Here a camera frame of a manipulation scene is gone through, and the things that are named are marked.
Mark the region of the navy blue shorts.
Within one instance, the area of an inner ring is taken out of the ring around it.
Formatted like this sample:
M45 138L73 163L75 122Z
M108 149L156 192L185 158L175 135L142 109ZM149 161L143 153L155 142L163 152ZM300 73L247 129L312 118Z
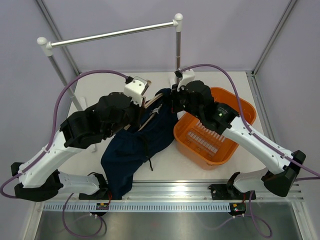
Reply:
M172 113L170 93L170 88L159 90L156 95L162 96L146 109L140 125L120 130L105 149L100 163L113 200L120 200L132 189L134 173L140 166L149 163L153 170L151 158L175 139L178 117Z

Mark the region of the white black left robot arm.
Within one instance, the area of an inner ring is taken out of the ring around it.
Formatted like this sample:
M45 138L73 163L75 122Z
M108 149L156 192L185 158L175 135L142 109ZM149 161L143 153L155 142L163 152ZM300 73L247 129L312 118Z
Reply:
M146 98L135 99L122 92L102 96L98 103L71 114L61 125L48 149L34 160L14 163L18 176L15 197L32 202L50 200L58 194L78 194L81 200L108 198L108 185L102 174L66 174L58 168L72 156L112 137L128 125L135 125L145 110Z

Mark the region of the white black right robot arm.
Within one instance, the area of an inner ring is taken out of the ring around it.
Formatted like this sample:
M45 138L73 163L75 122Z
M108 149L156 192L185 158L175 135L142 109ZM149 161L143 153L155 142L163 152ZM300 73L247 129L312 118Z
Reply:
M214 163L228 161L236 148L242 146L265 165L262 170L235 172L225 185L228 196L237 199L250 191L269 190L276 196L286 197L306 155L300 150L281 152L280 146L248 124L241 103L235 94L220 87L210 88L200 80L189 82L183 89L174 84L170 93L172 112L186 112L178 126L191 129L186 119L196 118L207 130L225 138L219 141L213 136L199 134L209 143L218 144L212 158Z

